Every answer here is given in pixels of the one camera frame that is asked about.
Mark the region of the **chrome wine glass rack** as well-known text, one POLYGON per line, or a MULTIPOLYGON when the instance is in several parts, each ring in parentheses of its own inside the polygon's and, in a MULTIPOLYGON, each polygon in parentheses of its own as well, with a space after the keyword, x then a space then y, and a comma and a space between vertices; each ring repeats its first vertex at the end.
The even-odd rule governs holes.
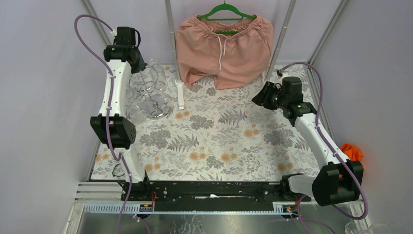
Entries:
POLYGON ((157 89, 155 71, 147 66, 144 71, 133 74, 129 87, 133 91, 133 103, 142 102, 148 106, 147 117, 152 120, 161 119, 173 112, 173 101, 166 89, 157 89))

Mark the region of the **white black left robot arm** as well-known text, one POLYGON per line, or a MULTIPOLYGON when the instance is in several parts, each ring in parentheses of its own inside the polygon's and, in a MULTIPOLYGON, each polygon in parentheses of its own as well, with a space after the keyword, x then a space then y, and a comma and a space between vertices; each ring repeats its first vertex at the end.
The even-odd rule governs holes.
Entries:
POLYGON ((146 200, 151 188, 143 182, 146 172, 134 153, 136 127, 125 115, 125 98, 132 75, 144 71, 147 64, 138 49, 141 38, 136 29, 118 27, 113 35, 113 43, 103 52, 108 70, 103 101, 98 115, 90 118, 90 124, 114 160, 123 166, 125 180, 136 183, 132 194, 139 200, 146 200))

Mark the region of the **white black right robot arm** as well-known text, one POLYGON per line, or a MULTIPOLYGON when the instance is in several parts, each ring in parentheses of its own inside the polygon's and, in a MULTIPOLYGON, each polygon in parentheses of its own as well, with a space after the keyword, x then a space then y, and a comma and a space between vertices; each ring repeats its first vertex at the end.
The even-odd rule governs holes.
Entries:
POLYGON ((315 199, 320 206, 356 201, 360 198, 363 166, 352 161, 333 142, 317 117, 310 102, 303 100, 302 82, 297 77, 284 77, 282 84, 267 81, 252 102, 265 109, 281 109, 283 115, 300 133, 319 165, 317 176, 284 175, 279 193, 287 201, 298 194, 315 199))

